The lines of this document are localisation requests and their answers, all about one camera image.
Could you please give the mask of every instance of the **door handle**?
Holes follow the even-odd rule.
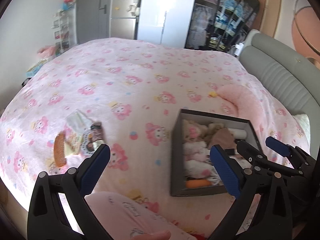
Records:
[[[99,10],[104,10],[103,14],[106,14],[107,13],[107,5],[105,4],[104,7],[99,8]]]

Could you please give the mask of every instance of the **blue gripper pad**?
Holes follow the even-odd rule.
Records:
[[[232,159],[229,158],[224,150],[222,151],[223,152],[220,152],[216,146],[212,146],[210,150],[210,160],[218,172],[228,193],[235,196],[237,199],[240,196],[239,178],[228,163],[228,161]]]
[[[279,153],[282,157],[290,156],[288,146],[271,136],[267,137],[266,146],[268,146],[271,150],[274,150],[276,153]]]
[[[91,165],[86,169],[84,174],[81,176],[80,180],[80,195],[82,197],[91,194],[92,190],[96,186],[102,172],[107,166],[110,160],[110,148],[105,145],[105,147],[99,151],[99,148],[95,151],[95,153],[90,157],[83,161],[90,161],[92,157],[94,157]]]

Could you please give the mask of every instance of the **wooden comb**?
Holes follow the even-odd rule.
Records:
[[[64,133],[59,133],[54,140],[53,157],[58,168],[66,165],[67,161],[64,155]]]

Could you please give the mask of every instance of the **headboard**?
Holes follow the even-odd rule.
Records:
[[[239,61],[292,114],[310,119],[310,153],[320,145],[320,70],[287,45],[252,30]]]

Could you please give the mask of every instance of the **black box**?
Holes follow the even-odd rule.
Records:
[[[183,157],[182,120],[193,120],[199,124],[209,125],[212,122],[223,123],[227,128],[236,128],[247,131],[246,142],[262,152],[257,135],[249,120],[236,118],[221,114],[212,114],[194,110],[181,109],[172,131],[171,151],[171,196],[203,196],[225,193],[226,188],[222,186],[208,186],[199,188],[185,187],[185,171]]]

